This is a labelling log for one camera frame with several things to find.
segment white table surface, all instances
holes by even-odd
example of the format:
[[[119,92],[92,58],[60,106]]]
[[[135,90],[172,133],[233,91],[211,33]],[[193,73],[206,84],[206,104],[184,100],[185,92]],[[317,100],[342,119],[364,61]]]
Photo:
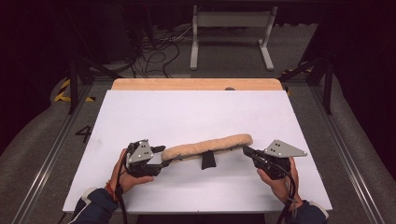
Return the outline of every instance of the white table surface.
[[[274,139],[308,152],[295,158],[300,195],[325,209],[332,205],[284,91],[108,91],[64,203],[73,212],[88,188],[102,188],[120,151],[147,138],[152,147],[174,147],[233,134],[252,135],[251,147]],[[161,162],[160,154],[151,163]],[[257,175],[242,148],[215,156],[217,167],[201,170],[201,159],[172,163],[153,182],[124,194],[135,214],[261,213],[283,204]]]

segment gray carpet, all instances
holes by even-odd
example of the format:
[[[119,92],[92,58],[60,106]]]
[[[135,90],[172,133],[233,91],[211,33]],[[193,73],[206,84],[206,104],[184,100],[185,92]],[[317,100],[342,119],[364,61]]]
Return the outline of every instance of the gray carpet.
[[[177,45],[180,53],[166,66],[166,71],[173,77],[279,77],[283,70],[297,65],[315,28],[315,25],[300,25],[273,29],[268,44],[275,66],[273,72],[265,69],[256,42],[261,35],[257,29],[247,29],[237,35],[224,30],[204,31],[200,38],[197,71],[189,70],[191,42],[179,42]],[[171,46],[164,52],[170,59],[176,55],[177,49]],[[150,64],[150,69],[161,70],[162,66]],[[150,74],[163,75],[161,72]],[[132,77],[133,73],[129,70],[122,75]],[[333,206],[329,212],[330,223],[371,223],[343,164],[326,119],[320,113],[320,105],[314,100],[312,88],[301,81],[303,78],[304,75],[298,76],[293,82],[284,85],[290,87],[291,104]],[[60,80],[54,87],[53,94],[49,96],[51,101],[62,84],[63,81]],[[105,77],[99,77],[94,82],[88,95],[96,97],[96,100],[84,102],[78,111],[64,139],[59,157],[48,178],[45,178],[44,188],[39,192],[37,200],[32,202],[33,209],[28,214],[26,223],[57,223],[63,216],[64,199],[86,146],[83,143],[84,136],[75,133],[86,125],[93,127],[106,90],[110,88],[111,80]],[[49,109],[18,134],[0,157],[0,223],[11,223],[17,214],[58,133],[62,131],[63,123],[68,118],[69,106],[70,103],[67,102],[53,102]],[[350,111],[336,79],[332,88],[331,119],[339,128],[350,156],[356,162],[384,219],[383,223],[393,223],[396,219],[393,212],[396,199],[392,193],[396,191],[396,185]],[[309,188],[309,183],[301,183],[300,186]],[[267,214],[267,223],[276,223],[277,216],[278,213]],[[67,223],[70,217],[71,215],[66,215],[62,223]],[[130,215],[129,220],[130,223],[135,223],[136,216]],[[120,214],[111,219],[111,223],[122,223],[121,221]]]

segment white stand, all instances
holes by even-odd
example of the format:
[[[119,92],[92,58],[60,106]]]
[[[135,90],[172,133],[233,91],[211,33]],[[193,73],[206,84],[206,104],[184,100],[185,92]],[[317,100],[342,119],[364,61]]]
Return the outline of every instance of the white stand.
[[[198,68],[198,27],[264,27],[264,39],[259,40],[262,57],[267,70],[274,70],[274,65],[268,53],[267,43],[274,24],[277,7],[270,12],[198,12],[194,6],[192,16],[192,49],[190,70]]]

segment dark background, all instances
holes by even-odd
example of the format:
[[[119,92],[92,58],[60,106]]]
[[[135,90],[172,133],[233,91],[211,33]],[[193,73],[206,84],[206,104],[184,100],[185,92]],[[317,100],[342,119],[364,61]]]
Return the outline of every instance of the dark background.
[[[192,16],[187,6],[127,9],[132,19],[125,24],[120,14],[125,8],[119,6],[71,6],[65,12],[45,1],[7,1],[2,5],[0,154],[31,119],[50,106],[53,87],[68,75],[72,57],[67,48],[72,46],[98,63],[123,61],[138,53],[142,18],[147,12],[151,25],[169,30],[191,22]],[[395,178],[396,16],[390,6],[371,1],[344,8],[342,13],[338,20],[330,17],[323,22],[326,25],[317,31],[305,59],[338,49],[334,73],[343,94]],[[323,15],[323,10],[313,7],[280,7],[276,24],[310,24],[320,22]],[[334,43],[337,36],[343,41]]]

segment blue sleeve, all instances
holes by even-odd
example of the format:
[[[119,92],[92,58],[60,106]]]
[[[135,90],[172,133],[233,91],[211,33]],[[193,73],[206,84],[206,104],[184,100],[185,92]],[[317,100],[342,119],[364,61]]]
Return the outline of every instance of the blue sleeve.
[[[286,224],[327,224],[329,214],[319,204],[304,201],[304,204],[285,216]]]
[[[108,223],[119,207],[105,189],[88,189],[78,200],[70,224]]]

